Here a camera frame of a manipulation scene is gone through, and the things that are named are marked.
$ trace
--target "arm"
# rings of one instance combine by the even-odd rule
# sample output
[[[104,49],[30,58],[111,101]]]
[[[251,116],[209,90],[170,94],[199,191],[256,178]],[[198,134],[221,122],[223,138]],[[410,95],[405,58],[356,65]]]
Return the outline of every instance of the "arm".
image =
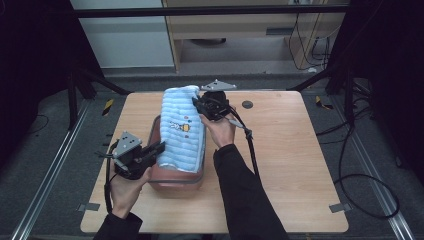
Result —
[[[289,239],[260,180],[234,145],[235,126],[225,118],[211,122],[203,115],[200,117],[219,148],[214,154],[214,164],[231,239]]]
[[[147,168],[138,180],[128,180],[119,175],[110,181],[112,212],[109,213],[94,240],[136,240],[143,221],[130,211],[137,202],[143,185],[151,177],[151,168]]]

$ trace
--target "table top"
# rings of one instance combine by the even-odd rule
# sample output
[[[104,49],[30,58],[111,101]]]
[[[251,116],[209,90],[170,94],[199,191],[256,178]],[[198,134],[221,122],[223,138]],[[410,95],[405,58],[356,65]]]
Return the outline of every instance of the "table top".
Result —
[[[287,232],[345,232],[344,212],[332,213],[329,206],[340,203],[324,156],[315,136],[302,96],[292,91],[228,91],[246,126],[253,131],[257,165],[265,191]],[[113,136],[123,131],[148,141],[152,123],[160,114],[163,92],[130,94]],[[248,100],[253,107],[245,109]],[[244,131],[236,131],[235,144],[252,168]],[[157,191],[144,185],[132,212],[143,219],[140,232],[226,233],[228,232],[218,178],[213,166],[213,143],[206,136],[205,172],[199,190]],[[90,203],[98,211],[86,211],[84,232],[97,232],[107,215],[103,185],[106,164],[97,178]]]

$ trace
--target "wall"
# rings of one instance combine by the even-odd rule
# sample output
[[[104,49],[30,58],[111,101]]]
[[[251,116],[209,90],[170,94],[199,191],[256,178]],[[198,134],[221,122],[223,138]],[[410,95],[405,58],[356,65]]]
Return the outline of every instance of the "wall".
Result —
[[[71,0],[71,3],[75,9],[162,7],[160,0]],[[174,67],[164,17],[87,18],[80,22],[103,71]]]

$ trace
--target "white towel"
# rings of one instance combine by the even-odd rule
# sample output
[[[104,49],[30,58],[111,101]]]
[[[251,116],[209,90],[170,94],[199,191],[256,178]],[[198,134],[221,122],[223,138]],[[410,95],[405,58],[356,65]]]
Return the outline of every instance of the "white towel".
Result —
[[[202,166],[205,126],[192,100],[197,98],[198,93],[197,86],[165,90],[160,120],[165,151],[158,156],[159,167],[196,173]]]

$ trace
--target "floor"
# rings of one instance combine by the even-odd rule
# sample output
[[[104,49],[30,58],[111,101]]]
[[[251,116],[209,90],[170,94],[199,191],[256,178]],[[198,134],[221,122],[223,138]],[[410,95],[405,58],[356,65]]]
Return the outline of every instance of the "floor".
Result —
[[[239,89],[286,89],[308,79],[321,64],[309,70],[296,69],[282,38],[227,39],[224,44],[213,41],[185,41],[181,56],[181,69],[177,73],[146,73],[143,76],[110,77],[109,80],[132,91],[163,91],[168,87],[188,84],[207,84],[216,78],[236,84]],[[366,85],[366,80],[357,79]],[[316,132],[321,132],[343,122],[343,93],[327,96],[323,90],[325,79],[302,92],[305,105]],[[40,103],[40,116],[34,122],[28,136],[22,141],[13,161],[0,175],[0,239],[10,239],[18,225],[26,224],[34,239],[86,239],[90,237],[79,230],[83,212],[76,209],[86,204],[91,194],[102,159],[95,151],[106,151],[110,134],[120,115],[125,96],[95,85],[98,94],[94,101],[79,97],[79,108],[87,109],[80,130],[71,138],[70,149],[62,149],[63,139],[69,134],[66,92],[59,92]],[[329,110],[316,105],[316,96],[332,105]],[[107,116],[101,116],[107,100],[114,105]],[[357,110],[366,108],[366,101],[357,102]],[[339,156],[346,128],[322,137],[321,149],[330,174],[337,178]],[[57,159],[57,152],[63,159]],[[346,212],[350,229],[343,234],[292,233],[292,239],[424,239],[424,187],[408,169],[397,168],[395,156],[372,118],[372,111],[358,116],[356,129],[346,145],[343,157],[343,173],[377,175],[396,192],[401,212],[390,220],[377,219],[353,207]],[[56,167],[56,174],[45,180]],[[47,193],[40,193],[39,186],[49,186]],[[367,179],[346,180],[349,195],[359,206],[378,215],[393,210],[391,196],[381,186]],[[349,201],[339,185],[336,185],[341,202]],[[33,218],[25,218],[31,202],[41,202],[34,208]]]

